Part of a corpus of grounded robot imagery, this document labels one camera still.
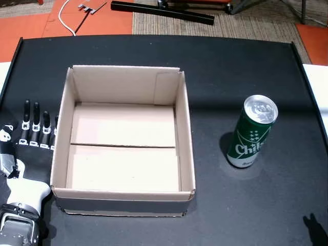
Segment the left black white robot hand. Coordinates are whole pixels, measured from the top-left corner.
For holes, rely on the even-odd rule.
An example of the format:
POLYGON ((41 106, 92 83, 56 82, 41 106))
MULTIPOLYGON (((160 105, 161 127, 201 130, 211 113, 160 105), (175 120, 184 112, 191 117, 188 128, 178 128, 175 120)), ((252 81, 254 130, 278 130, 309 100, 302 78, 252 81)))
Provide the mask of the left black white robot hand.
POLYGON ((1 202, 39 215, 51 194, 52 126, 39 103, 23 108, 20 122, 1 127, 1 202))

